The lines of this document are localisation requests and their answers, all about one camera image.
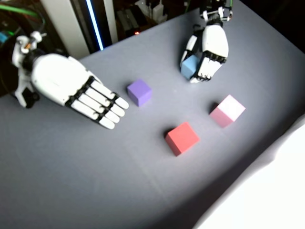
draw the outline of robotic hand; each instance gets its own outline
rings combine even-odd
[[[224,17],[224,9],[229,9],[229,17]],[[198,50],[198,40],[202,38],[202,57],[199,69],[191,77],[191,83],[209,81],[216,71],[226,62],[229,54],[227,37],[223,30],[223,21],[229,21],[232,16],[232,0],[226,7],[226,0],[204,0],[200,7],[200,16],[206,22],[202,30],[194,31],[183,53],[182,62]]]
[[[18,88],[15,91],[23,107],[31,107],[39,99],[32,84],[50,100],[70,107],[108,129],[114,129],[125,115],[128,103],[80,62],[59,54],[44,54],[37,49],[42,36],[35,31],[31,38],[19,36],[12,62],[18,68]]]

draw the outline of block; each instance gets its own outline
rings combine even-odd
[[[172,131],[168,132],[165,141],[176,156],[191,148],[200,138],[188,123],[183,123]]]
[[[235,122],[237,118],[245,111],[241,105],[231,95],[228,95],[216,108],[210,113],[210,117],[221,127],[226,127]]]
[[[137,80],[130,84],[127,87],[127,93],[137,106],[143,105],[152,96],[151,88],[143,80]]]
[[[193,55],[187,58],[182,62],[181,74],[187,79],[190,80],[191,76],[197,71],[197,66],[199,64],[199,59]]]

